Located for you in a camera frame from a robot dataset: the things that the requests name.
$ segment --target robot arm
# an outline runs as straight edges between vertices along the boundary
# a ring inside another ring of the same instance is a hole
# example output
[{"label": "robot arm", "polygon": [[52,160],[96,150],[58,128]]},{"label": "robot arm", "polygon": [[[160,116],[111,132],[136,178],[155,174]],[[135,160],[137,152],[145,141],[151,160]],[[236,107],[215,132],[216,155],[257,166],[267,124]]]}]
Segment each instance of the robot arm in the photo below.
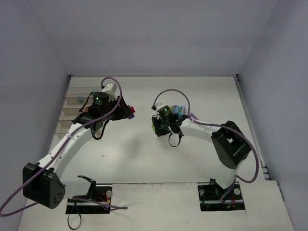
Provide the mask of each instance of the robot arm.
[{"label": "robot arm", "polygon": [[[236,134],[212,126],[201,126],[191,121],[187,115],[178,116],[173,114],[167,105],[156,107],[157,115],[153,116],[152,123],[156,135],[178,134],[192,136],[214,145],[217,155],[221,161],[221,167],[212,183],[223,194],[234,181],[234,177],[241,163],[251,151],[249,145]],[[225,126],[233,128],[242,133],[234,122],[228,121]]]},{"label": "robot arm", "polygon": [[117,85],[106,85],[102,91],[91,93],[93,103],[85,112],[81,112],[73,121],[72,126],[61,141],[44,158],[36,164],[28,163],[23,169],[23,182],[26,182],[44,166],[46,166],[60,151],[57,158],[51,165],[38,177],[24,187],[24,196],[48,208],[55,208],[65,198],[71,198],[77,195],[86,195],[91,199],[95,193],[96,182],[85,176],[78,176],[77,179],[69,182],[61,181],[62,174],[79,151],[79,149],[88,142],[96,132],[102,128],[109,120],[121,120],[132,118],[134,109],[126,105],[122,98],[119,106],[108,117],[98,120],[95,123],[91,121],[98,119],[110,112],[117,104],[119,97],[116,97]]}]

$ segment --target gray wall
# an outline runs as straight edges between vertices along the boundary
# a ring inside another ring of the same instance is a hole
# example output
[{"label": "gray wall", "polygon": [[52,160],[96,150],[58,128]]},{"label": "gray wall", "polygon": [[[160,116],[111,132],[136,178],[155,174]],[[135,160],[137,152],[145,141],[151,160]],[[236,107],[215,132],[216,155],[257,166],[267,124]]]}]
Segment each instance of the gray wall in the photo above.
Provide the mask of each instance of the gray wall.
[{"label": "gray wall", "polygon": [[308,1],[280,0],[240,75],[272,178],[297,231],[308,229]]},{"label": "gray wall", "polygon": [[[22,183],[22,169],[47,151],[67,76],[25,0],[0,1],[0,204]],[[4,212],[24,206],[19,193]],[[17,230],[21,213],[0,218]]]},{"label": "gray wall", "polygon": [[70,74],[237,74],[278,0],[29,0]]}]

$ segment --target table top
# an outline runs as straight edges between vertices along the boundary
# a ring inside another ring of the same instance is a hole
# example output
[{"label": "table top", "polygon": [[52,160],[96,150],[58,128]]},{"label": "table top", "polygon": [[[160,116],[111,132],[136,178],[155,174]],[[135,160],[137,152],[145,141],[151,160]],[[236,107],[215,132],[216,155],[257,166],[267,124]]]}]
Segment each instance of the table top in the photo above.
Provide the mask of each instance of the table top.
[{"label": "table top", "polygon": [[[101,77],[73,77],[66,95],[98,87],[101,80]],[[79,150],[62,180],[85,175],[98,183],[114,184],[113,203],[127,205],[129,210],[108,216],[84,215],[80,230],[204,230],[206,227],[218,231],[293,230],[276,182],[265,181],[261,169],[255,183],[241,183],[246,212],[200,212],[196,182],[208,182],[215,177],[220,164],[213,144],[183,137],[180,146],[173,148],[167,137],[156,137],[151,128],[155,97],[165,89],[174,88],[188,96],[191,112],[200,120],[218,124],[234,121],[253,141],[232,77],[117,77],[117,80],[126,103],[136,110],[135,118],[111,121],[100,141],[92,139]],[[184,97],[177,92],[164,93],[158,102],[187,107]],[[55,136],[51,149],[58,141]],[[255,166],[250,153],[238,175],[251,179]],[[54,210],[40,205],[26,210],[19,231],[35,231],[42,226],[45,231],[69,230],[65,204],[63,201]]]}]

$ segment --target white table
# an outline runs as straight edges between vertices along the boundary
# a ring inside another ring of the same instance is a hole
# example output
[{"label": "white table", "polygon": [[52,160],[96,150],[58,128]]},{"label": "white table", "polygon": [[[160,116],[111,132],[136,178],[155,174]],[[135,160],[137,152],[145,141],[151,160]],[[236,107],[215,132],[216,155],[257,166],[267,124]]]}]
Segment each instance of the white table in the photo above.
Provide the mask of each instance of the white table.
[{"label": "white table", "polygon": [[[74,77],[68,92],[74,92],[74,88],[99,86],[101,79]],[[246,211],[201,212],[196,182],[208,182],[215,176],[219,160],[213,145],[183,137],[180,146],[172,148],[167,137],[157,138],[151,128],[154,98],[162,90],[176,88],[187,94],[192,112],[200,120],[214,123],[232,120],[252,140],[232,77],[117,79],[126,103],[136,110],[135,118],[110,122],[103,139],[86,143],[62,179],[85,175],[99,183],[114,184],[113,204],[127,205],[129,209],[109,215],[83,215],[80,231],[293,230],[277,183],[265,181],[261,169],[255,183],[240,183]],[[165,93],[158,101],[170,106],[187,106],[176,92]],[[251,179],[254,171],[255,160],[251,153],[238,174]],[[69,230],[65,208],[65,200],[54,210],[40,205],[30,208],[22,216],[19,231]]]}]

